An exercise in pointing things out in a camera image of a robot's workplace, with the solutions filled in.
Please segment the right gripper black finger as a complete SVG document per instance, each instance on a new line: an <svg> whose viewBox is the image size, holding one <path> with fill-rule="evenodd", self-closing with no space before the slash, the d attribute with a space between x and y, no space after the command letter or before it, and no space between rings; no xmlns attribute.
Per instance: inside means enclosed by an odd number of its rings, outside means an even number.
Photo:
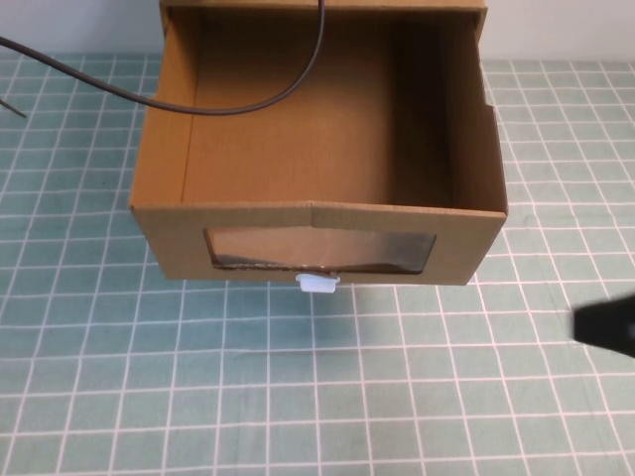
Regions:
<svg viewBox="0 0 635 476"><path fill-rule="evenodd" d="M588 327L575 325L573 340L592 347L601 348L633 358L634 325L625 324L616 327Z"/></svg>
<svg viewBox="0 0 635 476"><path fill-rule="evenodd" d="M634 296L624 295L581 304L573 309L572 321L574 327L631 325L634 323Z"/></svg>

